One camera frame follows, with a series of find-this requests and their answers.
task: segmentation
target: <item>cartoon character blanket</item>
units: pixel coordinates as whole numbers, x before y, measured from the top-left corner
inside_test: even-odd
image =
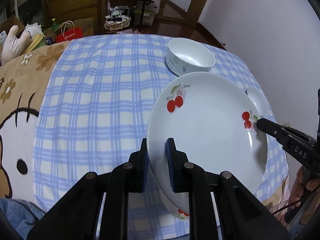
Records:
[[[69,41],[44,46],[0,67],[0,197],[31,201],[37,119],[55,63]]]

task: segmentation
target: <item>cartoon eye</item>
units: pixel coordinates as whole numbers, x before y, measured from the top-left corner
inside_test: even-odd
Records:
[[[28,173],[28,167],[27,167],[26,163],[22,159],[18,159],[18,161],[17,161],[17,170],[22,175],[26,175]]]

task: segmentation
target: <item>blue and white plaid cloth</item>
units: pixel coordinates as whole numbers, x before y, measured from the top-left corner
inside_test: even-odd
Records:
[[[41,106],[34,141],[34,192],[49,210],[85,173],[111,171],[128,161],[146,137],[161,91],[176,78],[165,65],[171,38],[105,35],[73,40],[58,60]],[[260,89],[237,56],[205,45],[216,57],[212,72],[241,89]],[[271,107],[268,116],[275,121]],[[256,192],[267,199],[288,174],[285,153],[267,136],[268,161]],[[149,171],[146,191],[130,194],[130,239],[168,239],[189,233],[187,222],[164,208]]]

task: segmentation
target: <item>black cable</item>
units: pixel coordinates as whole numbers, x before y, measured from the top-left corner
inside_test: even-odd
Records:
[[[318,188],[320,187],[320,184],[310,193],[310,195],[311,194],[313,194]],[[280,209],[278,209],[277,211],[274,211],[272,214],[273,215],[275,215],[275,214],[277,214],[277,213],[279,213],[280,211],[282,211],[282,210],[284,210],[284,209],[286,209],[286,208],[288,208],[288,207],[291,207],[291,206],[293,206],[293,205],[295,205],[295,204],[297,204],[297,203],[299,203],[300,201],[302,201],[302,200],[305,200],[305,199],[307,199],[309,196],[307,196],[307,197],[304,197],[304,198],[300,198],[299,200],[297,200],[297,201],[295,201],[295,202],[292,202],[291,204],[289,204],[289,205],[286,205],[286,206],[284,206],[284,207],[282,207],[282,208],[280,208]]]

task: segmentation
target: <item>stuffed toy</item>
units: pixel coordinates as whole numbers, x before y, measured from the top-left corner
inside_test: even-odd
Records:
[[[26,46],[30,43],[31,34],[29,31],[24,31],[21,37],[16,37],[19,27],[14,25],[11,27],[7,38],[4,41],[2,53],[1,53],[1,64],[9,62],[15,57],[21,55]]]

